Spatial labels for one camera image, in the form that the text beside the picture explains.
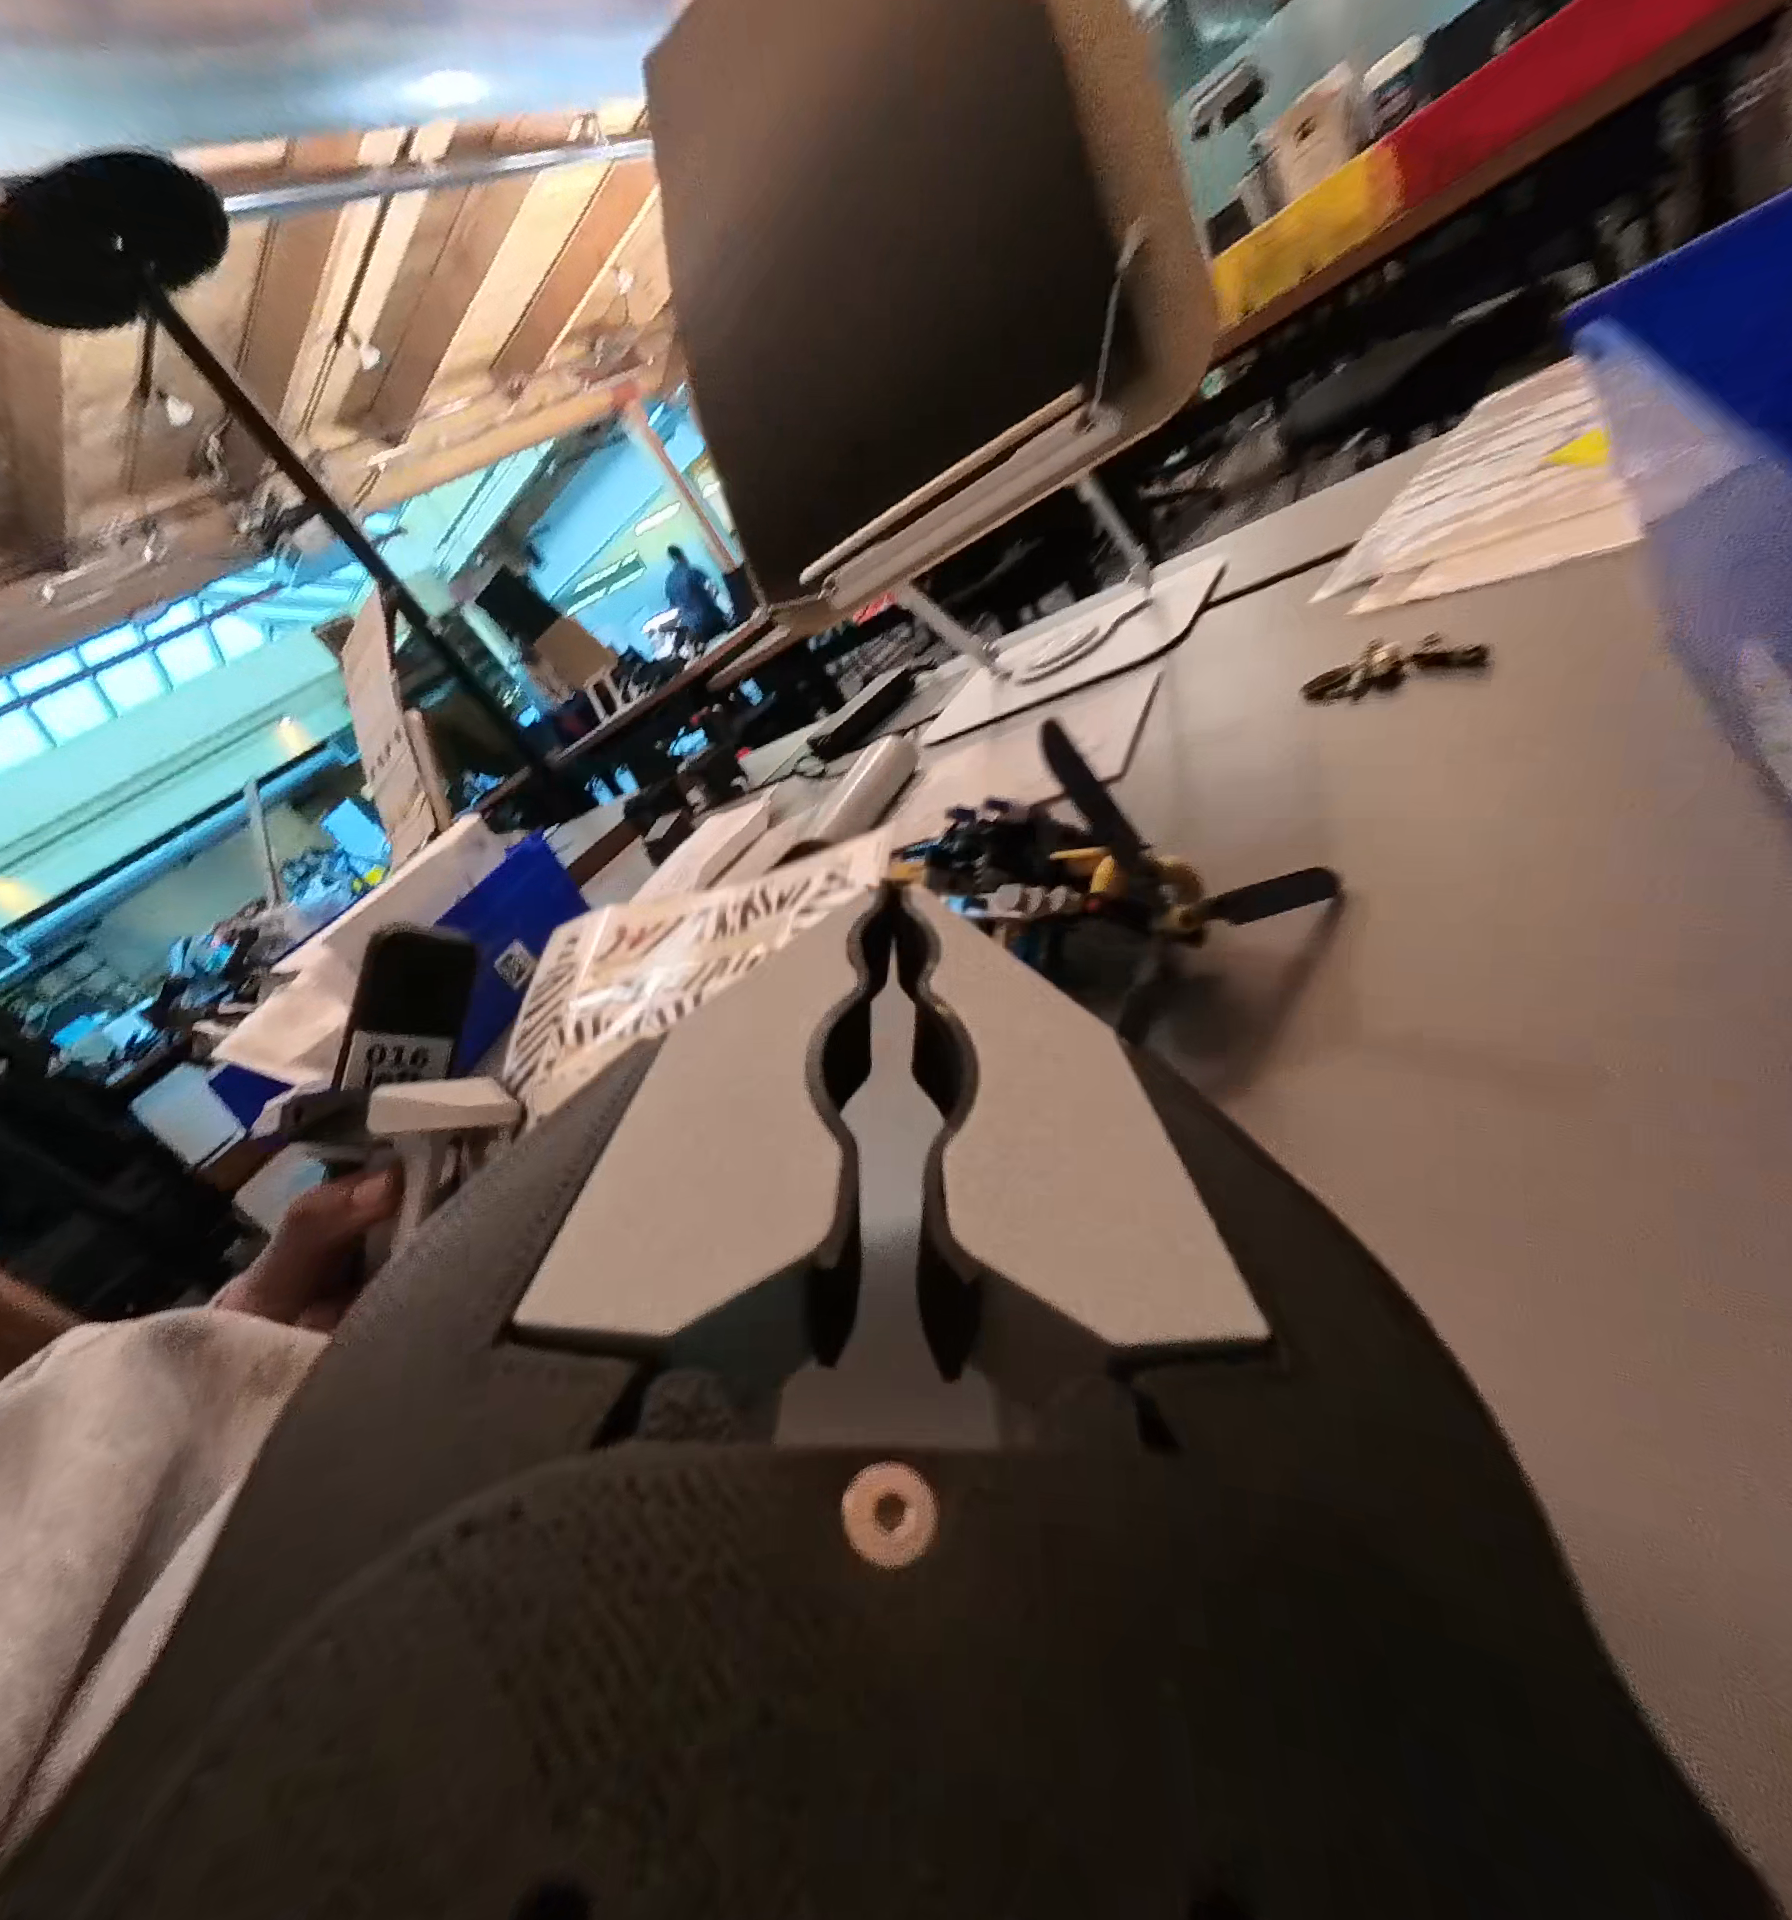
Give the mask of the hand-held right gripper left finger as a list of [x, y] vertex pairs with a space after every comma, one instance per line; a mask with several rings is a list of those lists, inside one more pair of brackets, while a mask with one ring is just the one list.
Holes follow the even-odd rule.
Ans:
[[891, 952], [873, 886], [667, 1037], [520, 1297], [527, 1344], [836, 1365], [860, 1304], [860, 1146]]

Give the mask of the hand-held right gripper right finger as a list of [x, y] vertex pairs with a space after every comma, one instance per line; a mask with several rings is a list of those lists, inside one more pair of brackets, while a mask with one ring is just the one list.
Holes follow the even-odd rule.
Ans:
[[917, 1244], [940, 1372], [1268, 1352], [1268, 1316], [1114, 1031], [922, 894], [901, 896], [901, 981], [940, 1118]]

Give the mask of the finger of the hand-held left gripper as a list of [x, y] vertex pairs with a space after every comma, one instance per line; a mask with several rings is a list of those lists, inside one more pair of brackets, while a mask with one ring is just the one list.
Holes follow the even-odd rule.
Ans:
[[524, 1106], [495, 1078], [405, 1082], [368, 1097], [371, 1140], [515, 1138]]

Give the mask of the lego helicopter model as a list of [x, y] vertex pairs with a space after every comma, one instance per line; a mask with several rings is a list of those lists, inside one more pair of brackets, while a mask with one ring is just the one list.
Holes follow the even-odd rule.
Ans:
[[1037, 745], [1057, 800], [953, 806], [933, 836], [893, 848], [887, 878], [932, 894], [992, 943], [1053, 975], [1075, 933], [1112, 933], [1139, 970], [1202, 947], [1213, 927], [1246, 927], [1330, 909], [1344, 896], [1330, 868], [1303, 868], [1213, 894], [1191, 864], [1157, 850], [1059, 723]]

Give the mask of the person's left forearm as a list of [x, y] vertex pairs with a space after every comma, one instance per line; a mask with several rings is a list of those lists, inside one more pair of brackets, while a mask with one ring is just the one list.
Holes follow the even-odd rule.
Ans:
[[140, 1688], [324, 1332], [186, 1310], [0, 1383], [0, 1863]]

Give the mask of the person's left hand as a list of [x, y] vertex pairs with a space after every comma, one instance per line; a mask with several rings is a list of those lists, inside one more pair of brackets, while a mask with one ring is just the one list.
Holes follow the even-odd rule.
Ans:
[[357, 1169], [297, 1196], [261, 1255], [215, 1310], [297, 1332], [331, 1333], [366, 1284], [366, 1248], [398, 1218], [401, 1172]]

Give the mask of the blue cardboard box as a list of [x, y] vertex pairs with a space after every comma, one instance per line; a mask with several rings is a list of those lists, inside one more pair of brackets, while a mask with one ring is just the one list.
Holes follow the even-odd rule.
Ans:
[[436, 924], [471, 940], [481, 973], [520, 997], [551, 938], [586, 913], [588, 904], [547, 832], [527, 832], [439, 913]]

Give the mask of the zebra print sheet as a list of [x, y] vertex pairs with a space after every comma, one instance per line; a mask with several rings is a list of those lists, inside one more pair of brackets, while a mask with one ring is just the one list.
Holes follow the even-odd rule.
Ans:
[[627, 1047], [665, 1037], [886, 878], [887, 838], [860, 834], [753, 879], [634, 900], [560, 927], [510, 1028], [499, 1079], [524, 1126], [547, 1119]]

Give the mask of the brown cardboard boxes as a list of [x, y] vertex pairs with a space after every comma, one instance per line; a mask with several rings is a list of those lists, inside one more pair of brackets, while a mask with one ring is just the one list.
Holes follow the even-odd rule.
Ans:
[[402, 869], [452, 822], [439, 766], [422, 712], [405, 704], [395, 659], [395, 619], [373, 589], [339, 649], [361, 780]]

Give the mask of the white cylinder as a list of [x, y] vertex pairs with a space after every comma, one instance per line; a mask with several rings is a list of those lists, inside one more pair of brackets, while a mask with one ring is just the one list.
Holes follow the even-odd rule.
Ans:
[[836, 844], [879, 827], [917, 774], [919, 751], [909, 738], [883, 738], [831, 785], [807, 819], [807, 836]]

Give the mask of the black flat device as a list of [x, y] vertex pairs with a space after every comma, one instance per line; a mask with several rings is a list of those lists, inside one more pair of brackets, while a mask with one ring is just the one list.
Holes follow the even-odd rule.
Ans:
[[803, 751], [820, 763], [859, 751], [909, 708], [917, 680], [915, 666], [891, 670], [871, 680], [836, 715], [807, 734]]

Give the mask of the metal laptop stand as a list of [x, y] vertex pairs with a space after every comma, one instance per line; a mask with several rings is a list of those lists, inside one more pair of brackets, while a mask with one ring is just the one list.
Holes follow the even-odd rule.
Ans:
[[[1135, 536], [1097, 480], [1097, 471], [1103, 449], [1124, 429], [1124, 415], [1105, 398], [1107, 371], [1124, 311], [1124, 286], [1147, 238], [1149, 224], [1146, 217], [1131, 220], [1126, 231], [1105, 306], [1095, 387], [1083, 396], [1077, 396], [1075, 406], [1009, 453], [1001, 467], [996, 469], [996, 481], [991, 484], [1006, 492], [1018, 492], [1029, 481], [1043, 481], [1050, 474], [1063, 480], [1126, 562], [1124, 585], [1138, 592], [1126, 614], [1146, 611], [1152, 604], [1152, 562], [1147, 548]], [[1110, 643], [1118, 622], [1124, 622], [1124, 616], [1097, 617], [1057, 633], [1053, 641], [1024, 641], [1014, 651], [1007, 651], [1000, 641], [985, 639], [969, 628], [915, 578], [891, 578], [887, 592], [935, 641], [948, 644], [958, 659], [965, 659], [979, 676], [1000, 686], [1033, 686], [1069, 674], [1082, 661], [1100, 653]]]

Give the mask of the bunch of keys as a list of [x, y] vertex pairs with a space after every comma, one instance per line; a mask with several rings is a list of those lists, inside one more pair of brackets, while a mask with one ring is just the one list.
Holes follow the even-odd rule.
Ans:
[[1412, 677], [1469, 676], [1493, 666], [1493, 649], [1479, 641], [1450, 641], [1431, 633], [1415, 643], [1372, 641], [1348, 662], [1308, 677], [1298, 698], [1305, 704], [1360, 704], [1390, 696]]

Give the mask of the white paper sheets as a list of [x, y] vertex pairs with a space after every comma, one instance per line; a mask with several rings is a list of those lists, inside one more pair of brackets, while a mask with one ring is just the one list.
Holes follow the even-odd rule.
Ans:
[[1646, 529], [1577, 358], [1483, 398], [1313, 592], [1353, 616], [1621, 553]]

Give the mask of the black floor lamp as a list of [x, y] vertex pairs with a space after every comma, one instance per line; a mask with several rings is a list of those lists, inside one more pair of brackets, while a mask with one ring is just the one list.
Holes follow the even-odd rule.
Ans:
[[167, 158], [115, 151], [70, 159], [20, 181], [0, 203], [0, 306], [56, 332], [104, 332], [136, 322], [147, 334], [167, 336], [227, 417], [297, 487], [312, 518], [364, 568], [385, 611], [402, 617], [517, 756], [541, 817], [549, 823], [574, 819], [585, 790], [479, 680], [471, 657], [430, 617], [355, 515], [180, 311], [177, 295], [215, 272], [227, 238], [223, 197]]

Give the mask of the blue plastic bin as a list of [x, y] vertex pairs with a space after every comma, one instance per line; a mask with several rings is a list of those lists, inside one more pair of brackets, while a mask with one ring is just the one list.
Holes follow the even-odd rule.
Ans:
[[1566, 310], [1665, 641], [1792, 819], [1792, 187]]

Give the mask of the red and yellow shelf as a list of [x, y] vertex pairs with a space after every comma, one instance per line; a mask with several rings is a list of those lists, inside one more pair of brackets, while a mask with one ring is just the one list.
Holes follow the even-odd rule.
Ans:
[[1573, 3], [1223, 249], [1212, 363], [1553, 158], [1779, 3]]

